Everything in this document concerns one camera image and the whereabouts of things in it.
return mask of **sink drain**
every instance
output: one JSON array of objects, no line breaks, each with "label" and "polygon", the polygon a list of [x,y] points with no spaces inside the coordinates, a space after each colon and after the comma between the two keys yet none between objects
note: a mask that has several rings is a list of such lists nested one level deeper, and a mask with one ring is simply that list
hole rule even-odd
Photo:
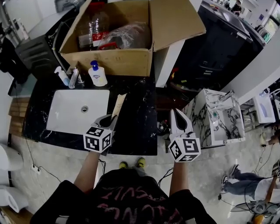
[{"label": "sink drain", "polygon": [[88,107],[87,107],[87,106],[83,106],[82,109],[81,109],[81,111],[82,111],[83,113],[88,112]]}]

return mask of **black t-shirt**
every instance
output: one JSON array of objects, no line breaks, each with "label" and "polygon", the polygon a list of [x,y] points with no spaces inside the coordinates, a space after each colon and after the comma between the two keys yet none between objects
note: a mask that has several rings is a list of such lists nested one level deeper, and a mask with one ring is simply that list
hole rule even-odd
[{"label": "black t-shirt", "polygon": [[133,169],[113,170],[84,194],[63,181],[35,213],[31,224],[85,223],[216,223],[189,190],[169,198],[152,177],[140,177]]}]

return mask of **plastic bottle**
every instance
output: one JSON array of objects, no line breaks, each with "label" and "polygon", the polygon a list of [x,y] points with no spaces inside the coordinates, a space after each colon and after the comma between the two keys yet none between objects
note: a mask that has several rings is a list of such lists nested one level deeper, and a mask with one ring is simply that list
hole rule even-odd
[{"label": "plastic bottle", "polygon": [[80,51],[96,50],[101,39],[109,33],[109,17],[102,11],[104,2],[89,5],[93,17],[85,15],[77,27]]},{"label": "plastic bottle", "polygon": [[94,50],[92,44],[92,22],[89,16],[77,27],[80,51]]},{"label": "plastic bottle", "polygon": [[92,68],[88,70],[88,73],[92,79],[92,82],[96,86],[105,86],[108,81],[105,76],[103,67],[98,67],[97,61],[91,62]]},{"label": "plastic bottle", "polygon": [[61,69],[60,66],[56,68],[54,73],[58,73],[58,76],[60,77],[61,81],[63,82],[64,85],[68,86],[70,83],[69,77],[66,75],[65,71]]},{"label": "plastic bottle", "polygon": [[109,17],[98,10],[92,17],[92,43],[97,48],[100,41],[109,33]]},{"label": "plastic bottle", "polygon": [[70,79],[70,83],[69,83],[69,88],[70,89],[74,89],[75,88],[75,83],[77,81],[77,78],[79,77],[80,73],[79,70],[75,67],[73,70],[73,75]]}]

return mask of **cardboard box flap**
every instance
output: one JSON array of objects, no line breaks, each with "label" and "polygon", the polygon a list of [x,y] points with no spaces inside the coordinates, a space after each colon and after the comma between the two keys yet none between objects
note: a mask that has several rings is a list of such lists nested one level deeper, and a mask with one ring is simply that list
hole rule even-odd
[{"label": "cardboard box flap", "polygon": [[91,0],[87,0],[81,7],[80,7],[80,12],[79,14],[77,15],[77,17],[75,18],[70,30],[68,31],[61,47],[60,47],[60,50],[59,51],[62,51],[65,43],[67,42],[67,40],[70,38],[70,36],[74,33],[75,31],[75,28],[78,24],[78,22],[80,21],[81,17],[83,16],[84,12],[87,10],[89,4],[91,3]]},{"label": "cardboard box flap", "polygon": [[150,6],[154,51],[206,33],[189,0],[151,0]]}]

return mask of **yellow shoe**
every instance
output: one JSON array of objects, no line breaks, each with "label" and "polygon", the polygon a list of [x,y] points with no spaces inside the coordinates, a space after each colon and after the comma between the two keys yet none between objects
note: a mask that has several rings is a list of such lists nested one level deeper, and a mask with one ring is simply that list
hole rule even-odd
[{"label": "yellow shoe", "polygon": [[121,163],[119,164],[119,169],[128,169],[127,163],[126,163],[126,162],[121,162]]},{"label": "yellow shoe", "polygon": [[145,168],[145,166],[146,166],[146,160],[144,158],[140,158],[136,163],[136,167]]}]

